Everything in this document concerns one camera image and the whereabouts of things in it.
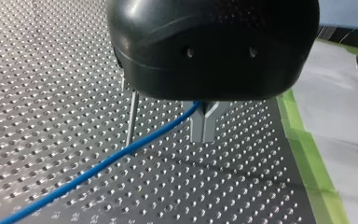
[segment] metal table surface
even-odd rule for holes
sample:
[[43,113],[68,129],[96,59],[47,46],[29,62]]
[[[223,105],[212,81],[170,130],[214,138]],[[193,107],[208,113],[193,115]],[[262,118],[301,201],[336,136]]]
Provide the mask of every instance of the metal table surface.
[[[0,218],[120,150],[131,95],[104,1],[0,1]],[[141,96],[135,139],[184,112]],[[189,122],[21,223],[315,223],[275,99]]]

